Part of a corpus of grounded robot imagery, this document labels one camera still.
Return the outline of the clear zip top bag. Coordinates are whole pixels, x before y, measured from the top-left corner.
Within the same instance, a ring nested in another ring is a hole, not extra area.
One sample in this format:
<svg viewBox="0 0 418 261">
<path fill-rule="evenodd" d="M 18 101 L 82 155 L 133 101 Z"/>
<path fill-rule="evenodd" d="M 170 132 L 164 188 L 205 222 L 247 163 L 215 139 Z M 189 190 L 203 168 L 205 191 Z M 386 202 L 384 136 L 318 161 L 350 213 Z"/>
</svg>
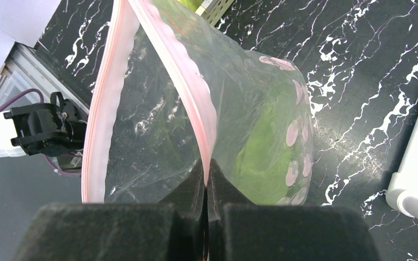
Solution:
<svg viewBox="0 0 418 261">
<path fill-rule="evenodd" d="M 177 1 L 114 1 L 89 109 L 84 203 L 155 203 L 211 166 L 257 204 L 300 205 L 313 165 L 294 63 L 244 50 Z"/>
</svg>

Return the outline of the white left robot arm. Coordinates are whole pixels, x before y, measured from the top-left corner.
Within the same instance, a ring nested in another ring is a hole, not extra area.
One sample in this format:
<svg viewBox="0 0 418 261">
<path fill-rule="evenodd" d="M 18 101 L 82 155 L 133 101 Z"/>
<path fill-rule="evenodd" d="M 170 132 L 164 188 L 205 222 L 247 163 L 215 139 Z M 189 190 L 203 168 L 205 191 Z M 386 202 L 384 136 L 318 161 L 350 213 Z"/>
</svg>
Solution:
<svg viewBox="0 0 418 261">
<path fill-rule="evenodd" d="M 58 157 L 84 147 L 87 124 L 77 111 L 65 112 L 69 100 L 53 92 L 50 102 L 0 111 L 0 158 L 44 154 Z"/>
</svg>

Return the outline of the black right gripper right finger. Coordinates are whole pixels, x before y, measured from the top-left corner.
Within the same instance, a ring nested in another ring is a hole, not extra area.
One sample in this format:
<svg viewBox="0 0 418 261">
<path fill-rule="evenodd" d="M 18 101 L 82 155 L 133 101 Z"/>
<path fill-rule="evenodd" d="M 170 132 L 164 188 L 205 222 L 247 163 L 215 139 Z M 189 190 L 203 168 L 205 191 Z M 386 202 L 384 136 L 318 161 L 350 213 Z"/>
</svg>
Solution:
<svg viewBox="0 0 418 261">
<path fill-rule="evenodd" d="M 379 260 L 374 240 L 352 210 L 260 206 L 211 161 L 206 189 L 209 260 Z"/>
</svg>

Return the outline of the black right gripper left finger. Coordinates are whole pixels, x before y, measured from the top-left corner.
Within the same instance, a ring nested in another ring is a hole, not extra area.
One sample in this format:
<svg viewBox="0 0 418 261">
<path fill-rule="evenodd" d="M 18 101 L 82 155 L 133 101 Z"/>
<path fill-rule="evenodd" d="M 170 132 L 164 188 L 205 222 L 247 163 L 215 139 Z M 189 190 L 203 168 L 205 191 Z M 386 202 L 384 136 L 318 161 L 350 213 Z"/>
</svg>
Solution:
<svg viewBox="0 0 418 261">
<path fill-rule="evenodd" d="M 157 203 L 51 203 L 14 260 L 205 260 L 202 163 Z"/>
</svg>

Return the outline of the green leafy vegetable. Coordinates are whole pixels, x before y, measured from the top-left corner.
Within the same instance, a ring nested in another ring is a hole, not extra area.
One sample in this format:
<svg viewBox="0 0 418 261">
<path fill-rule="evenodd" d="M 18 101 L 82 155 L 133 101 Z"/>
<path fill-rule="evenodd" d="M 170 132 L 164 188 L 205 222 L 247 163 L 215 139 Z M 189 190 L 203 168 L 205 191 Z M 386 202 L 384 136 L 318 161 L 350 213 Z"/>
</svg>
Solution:
<svg viewBox="0 0 418 261">
<path fill-rule="evenodd" d="M 310 99 L 294 63 L 243 49 L 178 1 L 150 1 L 147 16 L 195 131 L 204 169 L 258 204 L 299 205 L 313 158 Z"/>
</svg>

